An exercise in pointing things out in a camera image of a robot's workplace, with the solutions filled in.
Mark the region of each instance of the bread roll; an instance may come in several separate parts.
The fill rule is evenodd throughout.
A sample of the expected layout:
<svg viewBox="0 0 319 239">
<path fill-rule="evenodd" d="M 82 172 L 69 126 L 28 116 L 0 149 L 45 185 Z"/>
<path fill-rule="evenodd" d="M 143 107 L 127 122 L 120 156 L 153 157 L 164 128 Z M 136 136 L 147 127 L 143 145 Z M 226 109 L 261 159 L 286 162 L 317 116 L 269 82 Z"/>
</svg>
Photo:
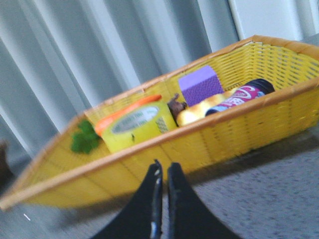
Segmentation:
<svg viewBox="0 0 319 239">
<path fill-rule="evenodd" d="M 230 91 L 226 91 L 222 94 L 216 94 L 213 95 L 202 102 L 192 106 L 188 107 L 185 110 L 181 111 L 176 119 L 176 122 L 178 126 L 183 126 L 192 122 L 195 122 L 199 119 L 205 118 L 205 114 L 207 110 L 215 105 L 218 105 L 219 103 L 226 100 L 228 97 L 230 97 L 237 88 L 234 88 Z"/>
</svg>

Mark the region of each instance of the yellow container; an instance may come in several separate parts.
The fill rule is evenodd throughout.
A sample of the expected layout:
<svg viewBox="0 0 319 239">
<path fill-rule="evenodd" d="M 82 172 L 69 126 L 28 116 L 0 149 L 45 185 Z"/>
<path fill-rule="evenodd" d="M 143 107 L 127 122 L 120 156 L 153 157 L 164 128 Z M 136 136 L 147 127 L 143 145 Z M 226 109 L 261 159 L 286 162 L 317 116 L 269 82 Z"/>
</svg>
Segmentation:
<svg viewBox="0 0 319 239">
<path fill-rule="evenodd" d="M 153 102 L 120 117 L 102 132 L 111 153 L 177 128 L 167 103 Z"/>
<path fill-rule="evenodd" d="M 226 91 L 256 78 L 270 81 L 276 91 L 116 153 L 103 143 L 89 155 L 70 150 L 71 135 L 81 120 L 96 123 L 149 95 L 161 94 L 168 102 L 175 93 L 181 95 L 178 79 L 205 65 L 215 70 Z M 0 207 L 117 201 L 138 188 L 155 158 L 164 170 L 172 161 L 179 162 L 187 174 L 303 131 L 319 119 L 318 75 L 316 46 L 264 36 L 239 41 L 77 116 L 32 161 Z"/>
</svg>

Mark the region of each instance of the white curtain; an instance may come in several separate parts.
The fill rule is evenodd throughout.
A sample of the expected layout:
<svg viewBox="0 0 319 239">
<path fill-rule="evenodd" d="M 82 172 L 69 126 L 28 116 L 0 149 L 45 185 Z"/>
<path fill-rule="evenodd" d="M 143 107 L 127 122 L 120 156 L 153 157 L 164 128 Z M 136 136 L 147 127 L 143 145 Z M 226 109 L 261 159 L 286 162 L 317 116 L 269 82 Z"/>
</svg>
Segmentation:
<svg viewBox="0 0 319 239">
<path fill-rule="evenodd" d="M 316 33 L 317 0 L 1 0 L 0 138 L 33 157 L 76 114 L 212 51 Z"/>
</svg>

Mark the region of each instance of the woven texture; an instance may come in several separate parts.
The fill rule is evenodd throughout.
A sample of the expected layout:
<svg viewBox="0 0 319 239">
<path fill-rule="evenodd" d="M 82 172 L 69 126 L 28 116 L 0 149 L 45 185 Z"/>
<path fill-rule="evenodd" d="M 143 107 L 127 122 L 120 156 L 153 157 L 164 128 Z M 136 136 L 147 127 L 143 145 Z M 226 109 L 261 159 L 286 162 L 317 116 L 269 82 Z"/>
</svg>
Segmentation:
<svg viewBox="0 0 319 239">
<path fill-rule="evenodd" d="M 76 117 L 52 140 L 0 207 L 19 202 L 79 207 L 116 201 L 138 188 L 155 158 L 164 172 L 179 162 L 187 174 L 314 126 L 319 119 L 318 56 L 319 48 L 312 45 L 253 36 L 106 100 Z M 82 119 L 96 123 L 154 94 L 168 102 L 181 93 L 180 77 L 206 65 L 215 70 L 225 91 L 256 78 L 270 81 L 276 91 L 118 153 L 110 154 L 103 142 L 89 155 L 71 152 L 71 135 Z"/>
</svg>

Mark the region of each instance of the purple sponge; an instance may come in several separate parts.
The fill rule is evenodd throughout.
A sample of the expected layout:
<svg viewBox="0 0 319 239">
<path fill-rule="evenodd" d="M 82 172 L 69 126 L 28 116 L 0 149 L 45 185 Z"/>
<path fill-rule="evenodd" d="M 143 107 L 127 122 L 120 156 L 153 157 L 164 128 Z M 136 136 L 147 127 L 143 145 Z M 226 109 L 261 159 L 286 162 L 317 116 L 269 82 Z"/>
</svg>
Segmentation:
<svg viewBox="0 0 319 239">
<path fill-rule="evenodd" d="M 204 66 L 180 78 L 178 83 L 188 106 L 224 92 L 216 72 L 210 66 Z"/>
</svg>

